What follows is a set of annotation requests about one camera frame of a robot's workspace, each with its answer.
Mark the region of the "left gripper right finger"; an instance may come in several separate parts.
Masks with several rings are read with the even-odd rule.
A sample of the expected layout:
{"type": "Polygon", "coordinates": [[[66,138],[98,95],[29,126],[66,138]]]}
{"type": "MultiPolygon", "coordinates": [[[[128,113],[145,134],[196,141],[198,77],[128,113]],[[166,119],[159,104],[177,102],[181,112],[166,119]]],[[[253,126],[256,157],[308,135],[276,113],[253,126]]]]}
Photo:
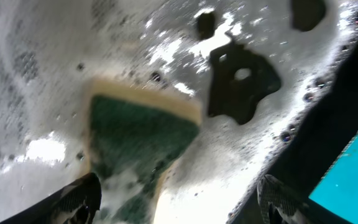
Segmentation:
{"type": "Polygon", "coordinates": [[[270,174],[257,184],[257,200],[265,224],[349,224],[270,174]]]}

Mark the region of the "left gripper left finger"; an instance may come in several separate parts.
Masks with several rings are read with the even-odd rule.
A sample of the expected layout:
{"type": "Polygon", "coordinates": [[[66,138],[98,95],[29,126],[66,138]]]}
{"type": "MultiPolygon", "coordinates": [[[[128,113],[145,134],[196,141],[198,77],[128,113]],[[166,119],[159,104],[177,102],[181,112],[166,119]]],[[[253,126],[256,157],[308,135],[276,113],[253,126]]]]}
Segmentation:
{"type": "Polygon", "coordinates": [[[101,196],[101,183],[91,172],[1,223],[92,223],[101,196]]]}

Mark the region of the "green yellow sponge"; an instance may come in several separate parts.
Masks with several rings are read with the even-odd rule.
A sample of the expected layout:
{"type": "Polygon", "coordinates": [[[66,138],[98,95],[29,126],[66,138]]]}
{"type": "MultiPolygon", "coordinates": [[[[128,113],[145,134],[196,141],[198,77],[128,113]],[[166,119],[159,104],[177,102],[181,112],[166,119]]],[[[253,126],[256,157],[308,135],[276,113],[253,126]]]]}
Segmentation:
{"type": "Polygon", "coordinates": [[[88,168],[102,185],[98,223],[152,223],[168,171],[200,131],[202,105],[107,78],[86,99],[88,168]]]}

